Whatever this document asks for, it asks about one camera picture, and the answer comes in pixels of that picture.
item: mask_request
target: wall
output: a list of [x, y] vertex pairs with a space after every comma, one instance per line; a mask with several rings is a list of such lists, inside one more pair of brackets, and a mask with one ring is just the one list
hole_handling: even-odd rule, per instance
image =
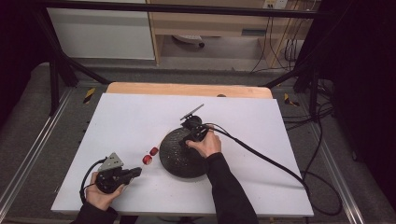
[[61, 46], [70, 57], [154, 60], [147, 12], [62, 8], [48, 11]]

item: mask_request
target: hand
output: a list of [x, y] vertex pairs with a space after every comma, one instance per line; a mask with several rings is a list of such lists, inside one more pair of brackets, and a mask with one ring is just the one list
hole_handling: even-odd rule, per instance
[[107, 208], [111, 205], [113, 200], [122, 194], [122, 190], [125, 185], [119, 186], [113, 193], [106, 194], [103, 193], [99, 188], [95, 185], [96, 177], [98, 176], [98, 172], [93, 172], [91, 177], [91, 186], [87, 187], [85, 193], [87, 195], [87, 202], [92, 204], [93, 206], [106, 211]]
[[191, 140], [187, 140], [186, 145], [188, 147], [197, 149], [201, 156], [205, 158], [214, 153], [221, 152], [221, 141], [219, 137], [213, 133], [212, 129], [209, 129], [202, 142], [193, 142]]

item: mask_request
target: table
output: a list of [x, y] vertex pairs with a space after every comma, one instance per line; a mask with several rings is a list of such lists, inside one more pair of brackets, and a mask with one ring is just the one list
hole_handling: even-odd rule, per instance
[[[228, 97], [213, 97], [219, 94]], [[271, 98], [268, 89], [256, 87], [111, 84], [102, 95], [51, 210], [77, 213], [81, 207], [80, 181], [94, 162], [114, 151], [124, 162], [124, 169], [142, 166], [143, 156], [158, 146], [167, 132], [180, 127], [179, 119], [200, 104], [205, 106], [194, 115], [221, 125], [233, 136], [299, 174], [277, 102]], [[223, 154], [258, 217], [313, 216], [304, 188], [297, 180], [225, 136], [220, 139]], [[215, 214], [207, 177], [172, 176], [163, 169], [159, 157], [154, 157], [151, 165], [143, 166], [142, 175], [115, 200], [113, 207], [121, 215]]]

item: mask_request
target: person's left hand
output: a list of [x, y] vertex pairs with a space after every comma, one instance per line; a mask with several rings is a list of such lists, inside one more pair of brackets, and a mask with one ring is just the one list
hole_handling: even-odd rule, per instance
[[99, 190], [99, 188], [97, 188], [94, 184], [97, 176], [98, 172], [92, 173], [91, 186], [87, 187], [87, 189], [85, 190], [87, 202], [103, 211], [106, 211], [113, 202], [113, 200], [122, 194], [122, 190], [125, 185], [119, 186], [111, 194], [106, 194]]

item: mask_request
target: power outlet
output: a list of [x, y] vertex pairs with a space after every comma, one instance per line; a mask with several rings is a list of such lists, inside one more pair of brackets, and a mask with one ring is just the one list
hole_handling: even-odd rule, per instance
[[285, 9], [287, 3], [288, 0], [276, 0], [276, 3], [274, 4], [274, 9]]
[[265, 0], [264, 5], [262, 5], [262, 8], [272, 9], [275, 8], [275, 4], [276, 4], [276, 0]]

